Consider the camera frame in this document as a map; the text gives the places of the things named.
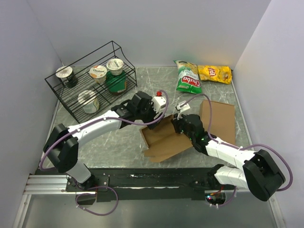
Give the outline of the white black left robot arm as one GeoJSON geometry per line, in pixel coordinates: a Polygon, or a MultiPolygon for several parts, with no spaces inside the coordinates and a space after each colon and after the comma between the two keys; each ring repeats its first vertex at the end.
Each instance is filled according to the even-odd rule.
{"type": "Polygon", "coordinates": [[[66,173],[78,187],[88,191],[96,185],[96,180],[86,165],[78,161],[78,150],[105,133],[131,124],[153,129],[164,118],[168,105],[169,97],[163,90],[154,97],[139,91],[99,117],[69,127],[59,124],[47,139],[39,169],[45,171],[43,163],[49,159],[55,170],[66,173]]]}

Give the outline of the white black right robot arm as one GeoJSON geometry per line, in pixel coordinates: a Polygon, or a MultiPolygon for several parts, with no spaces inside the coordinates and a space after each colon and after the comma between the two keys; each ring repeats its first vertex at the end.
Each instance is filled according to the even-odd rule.
{"type": "Polygon", "coordinates": [[[174,114],[171,123],[176,133],[187,136],[197,152],[231,165],[216,165],[209,171],[208,185],[212,189],[233,185],[248,189],[259,200],[267,201],[285,183],[284,174],[266,150],[256,152],[234,148],[208,134],[197,114],[174,114]]]}

